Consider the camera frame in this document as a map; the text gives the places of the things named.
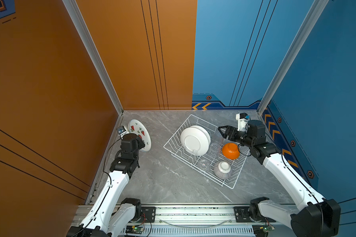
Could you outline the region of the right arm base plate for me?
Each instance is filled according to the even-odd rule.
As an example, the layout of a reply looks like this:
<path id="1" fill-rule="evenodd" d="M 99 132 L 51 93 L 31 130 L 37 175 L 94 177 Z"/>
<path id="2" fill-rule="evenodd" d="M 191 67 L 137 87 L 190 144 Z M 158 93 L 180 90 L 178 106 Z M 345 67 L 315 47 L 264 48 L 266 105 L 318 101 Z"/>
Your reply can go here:
<path id="1" fill-rule="evenodd" d="M 261 220 L 254 220 L 251 218 L 250 212 L 249 212 L 249 207 L 247 206 L 235 206 L 233 208 L 234 211 L 234 216 L 235 220 L 237 223 L 242 223 L 242 222 L 253 222 L 253 223 L 260 223 L 264 222 L 263 219 Z"/>

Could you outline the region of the green circuit board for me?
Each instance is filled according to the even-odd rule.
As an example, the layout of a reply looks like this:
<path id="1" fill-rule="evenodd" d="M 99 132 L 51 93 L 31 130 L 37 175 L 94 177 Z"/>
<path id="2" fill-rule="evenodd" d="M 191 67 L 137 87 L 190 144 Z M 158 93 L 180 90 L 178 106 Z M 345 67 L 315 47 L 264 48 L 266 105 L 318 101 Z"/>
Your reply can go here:
<path id="1" fill-rule="evenodd" d="M 252 226 L 253 233 L 256 237 L 268 237 L 269 233 L 275 230 L 274 226 L 264 225 L 264 226 Z"/>
<path id="2" fill-rule="evenodd" d="M 142 226 L 127 226 L 125 229 L 126 236 L 140 236 L 144 232 Z"/>

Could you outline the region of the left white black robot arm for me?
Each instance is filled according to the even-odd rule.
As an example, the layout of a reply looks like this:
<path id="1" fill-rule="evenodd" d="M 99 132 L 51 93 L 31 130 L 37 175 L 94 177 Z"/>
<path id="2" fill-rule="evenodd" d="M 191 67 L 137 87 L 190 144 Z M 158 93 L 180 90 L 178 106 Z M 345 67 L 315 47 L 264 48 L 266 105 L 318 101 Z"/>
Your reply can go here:
<path id="1" fill-rule="evenodd" d="M 71 227 L 68 237 L 117 237 L 131 220 L 141 216 L 141 202 L 137 198 L 126 198 L 114 212 L 119 197 L 134 171 L 139 168 L 139 150 L 145 147 L 136 134 L 125 134 L 121 139 L 121 150 L 116 153 L 107 182 L 94 206 L 78 227 Z"/>

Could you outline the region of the green rimmed white plate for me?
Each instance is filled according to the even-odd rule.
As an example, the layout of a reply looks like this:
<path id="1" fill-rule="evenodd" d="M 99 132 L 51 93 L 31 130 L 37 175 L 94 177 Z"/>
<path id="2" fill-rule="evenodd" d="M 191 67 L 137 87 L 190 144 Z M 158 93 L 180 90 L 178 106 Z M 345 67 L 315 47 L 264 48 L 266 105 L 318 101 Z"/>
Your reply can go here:
<path id="1" fill-rule="evenodd" d="M 210 147 L 205 134 L 194 127 L 184 129 L 180 141 L 184 149 L 195 156 L 206 154 Z"/>

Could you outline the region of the left green circuit board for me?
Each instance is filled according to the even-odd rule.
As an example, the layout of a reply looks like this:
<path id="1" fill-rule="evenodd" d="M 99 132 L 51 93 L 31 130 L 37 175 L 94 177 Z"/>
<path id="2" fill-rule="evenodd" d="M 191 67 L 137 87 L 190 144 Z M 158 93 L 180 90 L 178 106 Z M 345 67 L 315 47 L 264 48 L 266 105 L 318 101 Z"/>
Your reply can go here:
<path id="1" fill-rule="evenodd" d="M 126 236 L 140 236 L 144 232 L 142 226 L 127 226 L 125 229 Z"/>

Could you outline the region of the orange bowl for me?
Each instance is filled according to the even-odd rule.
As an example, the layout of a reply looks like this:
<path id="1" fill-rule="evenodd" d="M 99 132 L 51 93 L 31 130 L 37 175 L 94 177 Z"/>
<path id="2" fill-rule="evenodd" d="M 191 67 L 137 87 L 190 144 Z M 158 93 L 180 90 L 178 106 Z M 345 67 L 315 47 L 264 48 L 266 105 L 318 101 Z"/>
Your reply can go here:
<path id="1" fill-rule="evenodd" d="M 222 147 L 222 154 L 229 160 L 236 160 L 240 156 L 238 145 L 234 143 L 227 143 Z"/>

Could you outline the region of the right green circuit board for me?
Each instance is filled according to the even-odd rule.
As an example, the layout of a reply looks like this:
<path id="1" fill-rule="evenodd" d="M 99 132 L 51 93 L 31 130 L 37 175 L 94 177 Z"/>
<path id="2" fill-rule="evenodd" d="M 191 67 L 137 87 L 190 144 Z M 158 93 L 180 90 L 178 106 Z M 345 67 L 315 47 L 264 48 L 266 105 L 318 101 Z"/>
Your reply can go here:
<path id="1" fill-rule="evenodd" d="M 274 226 L 264 225 L 264 226 L 252 226 L 253 233 L 256 237 L 268 237 L 269 233 L 275 230 Z"/>

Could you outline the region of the white wire dish rack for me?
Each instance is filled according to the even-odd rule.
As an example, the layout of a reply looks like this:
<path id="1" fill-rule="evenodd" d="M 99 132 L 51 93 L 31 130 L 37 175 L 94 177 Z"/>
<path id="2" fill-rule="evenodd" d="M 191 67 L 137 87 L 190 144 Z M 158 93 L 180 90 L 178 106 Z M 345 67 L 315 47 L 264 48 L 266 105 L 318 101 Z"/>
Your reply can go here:
<path id="1" fill-rule="evenodd" d="M 202 156 L 195 156 L 184 149 L 180 141 L 181 133 L 184 129 L 193 125 L 201 126 L 209 132 L 211 137 L 211 144 L 213 142 L 216 142 L 221 145 L 220 152 L 217 156 L 210 156 L 208 152 Z M 238 159 L 229 160 L 222 154 L 223 145 L 225 145 L 226 143 L 227 141 L 221 137 L 221 134 L 219 133 L 218 127 L 216 125 L 207 122 L 206 120 L 203 120 L 195 115 L 189 115 L 189 117 L 182 123 L 182 125 L 178 128 L 174 135 L 172 135 L 172 137 L 166 142 L 164 148 L 169 151 L 174 158 L 180 160 L 181 162 L 188 165 L 190 168 L 196 170 L 205 177 L 209 178 L 210 180 L 216 182 L 221 186 L 226 186 L 228 188 L 233 189 L 244 167 L 245 161 L 250 155 L 250 152 L 247 148 L 244 148 L 241 151 L 241 154 Z M 200 159 L 207 159 L 211 163 L 211 167 L 208 172 L 201 172 L 197 168 L 197 162 Z M 228 162 L 230 164 L 232 175 L 229 179 L 222 180 L 214 174 L 214 165 L 220 161 Z"/>

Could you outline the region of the plain white plate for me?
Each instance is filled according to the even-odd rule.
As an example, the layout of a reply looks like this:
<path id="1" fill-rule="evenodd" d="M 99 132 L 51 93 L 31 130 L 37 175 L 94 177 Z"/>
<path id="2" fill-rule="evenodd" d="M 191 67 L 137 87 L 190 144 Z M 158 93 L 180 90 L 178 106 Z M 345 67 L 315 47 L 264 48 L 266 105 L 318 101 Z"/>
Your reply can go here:
<path id="1" fill-rule="evenodd" d="M 205 136 L 207 137 L 209 145 L 211 144 L 211 137 L 210 137 L 210 134 L 208 133 L 208 131 L 207 131 L 205 128 L 203 128 L 203 127 L 201 127 L 201 126 L 198 126 L 198 125 L 193 125 L 193 126 L 191 126 L 191 127 L 194 127 L 194 128 L 196 128 L 196 129 L 202 131 L 202 132 L 205 134 Z"/>

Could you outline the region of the watermelon pattern white plate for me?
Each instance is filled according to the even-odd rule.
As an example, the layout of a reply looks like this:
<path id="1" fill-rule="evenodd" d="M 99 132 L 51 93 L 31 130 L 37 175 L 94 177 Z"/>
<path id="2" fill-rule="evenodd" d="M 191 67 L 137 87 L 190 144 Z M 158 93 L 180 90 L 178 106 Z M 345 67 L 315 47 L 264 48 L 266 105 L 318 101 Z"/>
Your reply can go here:
<path id="1" fill-rule="evenodd" d="M 151 149 L 151 137 L 146 127 L 137 119 L 132 119 L 128 125 L 129 133 L 133 133 L 138 135 L 145 144 L 145 147 L 141 150 L 144 152 L 148 152 Z"/>

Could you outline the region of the aluminium front rail frame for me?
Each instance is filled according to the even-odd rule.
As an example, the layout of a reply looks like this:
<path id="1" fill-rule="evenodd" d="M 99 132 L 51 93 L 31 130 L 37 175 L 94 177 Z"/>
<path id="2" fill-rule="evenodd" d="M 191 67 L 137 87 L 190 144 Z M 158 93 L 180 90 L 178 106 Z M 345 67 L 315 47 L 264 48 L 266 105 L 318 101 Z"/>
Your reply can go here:
<path id="1" fill-rule="evenodd" d="M 177 222 L 179 226 L 189 227 L 195 224 L 204 225 L 205 221 L 213 222 L 216 217 L 225 218 L 231 215 L 233 208 L 218 205 L 162 205 L 156 207 L 156 218 L 172 224 Z"/>

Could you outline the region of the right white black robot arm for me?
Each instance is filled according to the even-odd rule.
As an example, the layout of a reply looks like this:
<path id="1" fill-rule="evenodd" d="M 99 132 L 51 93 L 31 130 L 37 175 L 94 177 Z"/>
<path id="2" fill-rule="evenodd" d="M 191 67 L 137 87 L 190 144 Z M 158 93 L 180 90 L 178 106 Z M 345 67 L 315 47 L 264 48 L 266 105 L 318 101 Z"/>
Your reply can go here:
<path id="1" fill-rule="evenodd" d="M 292 229 L 298 237 L 334 237 L 338 235 L 341 207 L 326 199 L 294 170 L 283 152 L 266 139 L 265 125 L 250 120 L 242 130 L 220 126 L 221 136 L 250 150 L 251 156 L 270 171 L 295 203 L 295 208 L 275 203 L 267 197 L 250 201 L 249 213 L 255 222 L 273 219 Z"/>

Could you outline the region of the white ribbed bowl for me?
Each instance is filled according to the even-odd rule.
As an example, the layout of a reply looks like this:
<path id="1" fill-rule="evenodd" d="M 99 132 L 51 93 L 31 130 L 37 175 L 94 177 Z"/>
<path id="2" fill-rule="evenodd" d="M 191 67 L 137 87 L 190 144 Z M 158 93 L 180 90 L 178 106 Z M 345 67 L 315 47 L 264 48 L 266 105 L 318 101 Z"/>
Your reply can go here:
<path id="1" fill-rule="evenodd" d="M 228 162 L 220 161 L 214 165 L 214 174 L 222 180 L 229 179 L 232 175 L 231 166 Z"/>

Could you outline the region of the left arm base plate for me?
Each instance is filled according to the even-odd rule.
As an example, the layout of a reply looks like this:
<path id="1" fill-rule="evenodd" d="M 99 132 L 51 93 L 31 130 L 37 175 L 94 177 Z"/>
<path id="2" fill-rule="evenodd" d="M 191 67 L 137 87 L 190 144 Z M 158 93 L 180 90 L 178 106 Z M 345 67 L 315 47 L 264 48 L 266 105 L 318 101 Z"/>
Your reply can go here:
<path id="1" fill-rule="evenodd" d="M 156 215 L 156 207 L 150 205 L 133 205 L 130 203 L 124 203 L 117 208 L 116 212 L 111 215 L 110 221 L 120 219 L 121 221 L 129 220 L 129 223 L 141 223 L 145 219 L 148 219 L 151 223 L 154 223 Z"/>

